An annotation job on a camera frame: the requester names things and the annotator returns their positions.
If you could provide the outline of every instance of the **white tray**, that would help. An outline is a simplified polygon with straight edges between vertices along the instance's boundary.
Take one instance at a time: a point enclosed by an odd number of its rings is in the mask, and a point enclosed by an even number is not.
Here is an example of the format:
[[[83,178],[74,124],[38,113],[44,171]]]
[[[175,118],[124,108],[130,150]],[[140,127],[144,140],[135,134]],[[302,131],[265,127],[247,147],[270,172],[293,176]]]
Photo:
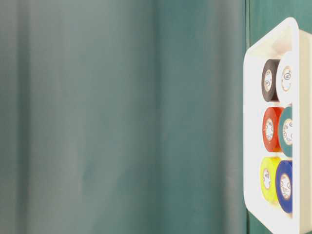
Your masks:
[[[260,165],[270,153],[262,139],[262,120],[268,107],[261,92],[261,75],[267,59],[280,59],[292,50],[292,214],[266,201],[261,192]],[[300,234],[312,230],[312,35],[287,18],[250,47],[244,58],[244,199],[247,209],[274,234]]]

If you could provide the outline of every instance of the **red tape roll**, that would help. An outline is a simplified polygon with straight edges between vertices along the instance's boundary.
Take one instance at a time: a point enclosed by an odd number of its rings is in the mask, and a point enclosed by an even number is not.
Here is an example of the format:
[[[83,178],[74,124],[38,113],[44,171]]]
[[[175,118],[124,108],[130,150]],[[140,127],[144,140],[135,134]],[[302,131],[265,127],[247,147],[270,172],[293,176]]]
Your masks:
[[[278,141],[278,121],[284,108],[269,107],[264,113],[262,136],[265,148],[269,152],[281,152]]]

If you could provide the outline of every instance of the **tape roll label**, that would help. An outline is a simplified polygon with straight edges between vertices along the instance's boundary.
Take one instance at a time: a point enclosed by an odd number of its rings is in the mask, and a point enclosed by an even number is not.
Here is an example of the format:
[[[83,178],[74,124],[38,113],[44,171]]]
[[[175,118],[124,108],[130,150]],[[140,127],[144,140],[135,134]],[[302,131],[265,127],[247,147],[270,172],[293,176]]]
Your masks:
[[[266,92],[268,92],[270,91],[271,87],[272,87],[272,72],[270,69],[268,69],[264,77],[264,89]]]
[[[266,189],[269,189],[271,186],[271,177],[270,172],[267,168],[263,170],[263,183]]]
[[[265,124],[265,136],[267,137],[268,141],[272,140],[274,134],[274,125],[273,121],[268,118]]]
[[[293,144],[293,121],[290,118],[284,121],[283,139],[287,145]]]
[[[291,181],[285,173],[282,174],[281,180],[280,180],[280,188],[282,195],[285,200],[289,200],[292,194],[292,186],[291,186]]]
[[[292,85],[292,69],[286,66],[282,74],[282,89],[287,92]]]

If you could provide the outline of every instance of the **blue tape roll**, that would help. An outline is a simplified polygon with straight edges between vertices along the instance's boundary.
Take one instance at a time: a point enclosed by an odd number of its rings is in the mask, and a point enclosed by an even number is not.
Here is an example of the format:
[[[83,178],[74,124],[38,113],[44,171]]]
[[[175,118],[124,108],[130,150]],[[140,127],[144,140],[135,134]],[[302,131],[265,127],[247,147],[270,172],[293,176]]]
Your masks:
[[[287,157],[293,156],[293,108],[286,107],[278,122],[278,141]]]
[[[277,199],[286,213],[293,212],[293,162],[281,161],[276,170]]]

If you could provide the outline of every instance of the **teal tape roll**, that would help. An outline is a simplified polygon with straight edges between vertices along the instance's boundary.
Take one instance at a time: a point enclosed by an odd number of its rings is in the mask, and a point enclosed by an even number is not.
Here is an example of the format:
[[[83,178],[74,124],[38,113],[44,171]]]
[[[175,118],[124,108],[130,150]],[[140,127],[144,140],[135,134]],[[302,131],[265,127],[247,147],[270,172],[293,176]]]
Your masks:
[[[278,140],[283,153],[287,157],[293,156],[293,109],[286,107],[278,123]]]

